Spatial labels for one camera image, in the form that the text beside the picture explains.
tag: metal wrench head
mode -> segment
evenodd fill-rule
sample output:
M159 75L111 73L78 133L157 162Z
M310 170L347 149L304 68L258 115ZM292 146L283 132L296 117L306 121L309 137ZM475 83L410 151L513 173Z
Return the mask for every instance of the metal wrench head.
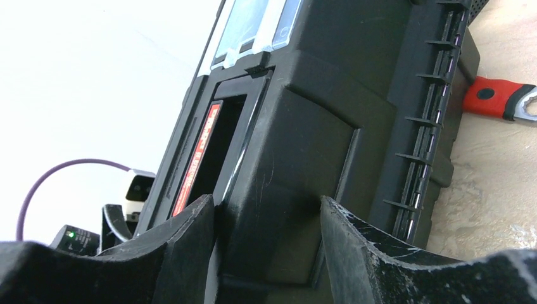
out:
M532 103L536 98L537 87L521 98L521 100L517 103L515 115L513 117L516 122L529 122L532 123L532 125L537 126L537 115L530 115L528 113L529 104Z

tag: black plastic toolbox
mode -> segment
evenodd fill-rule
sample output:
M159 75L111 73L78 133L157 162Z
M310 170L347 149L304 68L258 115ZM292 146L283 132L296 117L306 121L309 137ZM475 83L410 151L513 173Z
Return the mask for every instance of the black plastic toolbox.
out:
M206 303L331 303L321 196L426 245L479 64L471 1L383 2L222 3L220 23L254 26L231 48L210 47L230 43L225 31L210 40L137 227L213 193L221 225ZM269 23L252 16L268 20L277 3L267 47Z

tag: white plug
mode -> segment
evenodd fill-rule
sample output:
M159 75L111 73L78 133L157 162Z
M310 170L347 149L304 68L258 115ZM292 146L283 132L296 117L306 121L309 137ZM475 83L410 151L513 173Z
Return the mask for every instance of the white plug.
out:
M155 174L148 171L130 169L125 178L126 193L122 193L122 208L125 220L133 213L142 212L144 203L155 181Z

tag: red wrench handle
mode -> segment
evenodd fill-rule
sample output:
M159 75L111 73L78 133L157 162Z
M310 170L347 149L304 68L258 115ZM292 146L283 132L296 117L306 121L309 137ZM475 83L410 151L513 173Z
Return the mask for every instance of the red wrench handle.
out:
M535 85L478 76L464 97L463 109L513 122L518 102L534 88Z

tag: red sticker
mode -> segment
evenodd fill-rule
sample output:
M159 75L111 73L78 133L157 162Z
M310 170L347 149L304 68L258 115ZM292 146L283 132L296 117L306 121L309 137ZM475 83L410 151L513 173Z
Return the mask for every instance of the red sticker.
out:
M192 190L192 184L194 183L196 175L198 174L199 163L205 154L205 149L207 148L207 143L209 141L209 135L211 134L211 130L213 129L221 105L222 104L220 103L213 104L209 110L209 114L207 114L203 130L201 131L201 136L199 137L196 145L196 150L194 150L194 155L192 156L192 160L188 166L188 171L186 172L183 184L181 185L181 190L179 191L179 196L175 202L175 208L172 214L173 217L178 215L186 205L186 201L190 195L190 191Z

